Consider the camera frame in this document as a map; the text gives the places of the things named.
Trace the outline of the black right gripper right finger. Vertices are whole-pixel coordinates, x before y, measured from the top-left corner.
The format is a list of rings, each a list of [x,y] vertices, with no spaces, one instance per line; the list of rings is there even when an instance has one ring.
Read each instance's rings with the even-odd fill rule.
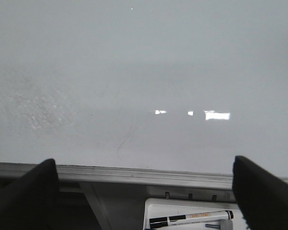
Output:
[[[288,184],[244,156],[233,163],[232,190],[251,230],[288,230]]]

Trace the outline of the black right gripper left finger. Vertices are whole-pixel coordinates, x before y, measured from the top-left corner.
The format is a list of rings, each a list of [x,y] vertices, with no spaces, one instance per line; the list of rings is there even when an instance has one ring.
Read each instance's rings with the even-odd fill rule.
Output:
[[[48,230],[59,193],[54,159],[47,159],[0,190],[0,230]]]

